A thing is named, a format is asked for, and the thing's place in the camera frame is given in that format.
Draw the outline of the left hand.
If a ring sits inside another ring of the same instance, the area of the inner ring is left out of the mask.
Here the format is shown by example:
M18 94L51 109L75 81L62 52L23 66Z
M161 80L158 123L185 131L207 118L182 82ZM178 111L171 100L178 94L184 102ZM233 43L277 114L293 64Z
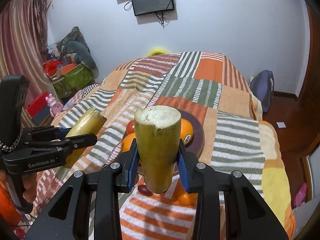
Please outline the left hand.
M1 170L0 174L0 180L1 180L1 187L5 192L9 192L9 184L7 182L7 173L4 170ZM36 173L31 173L26 175L26 177L23 180L23 185L25 188L25 191L23 193L24 199L32 203L37 194L37 174Z

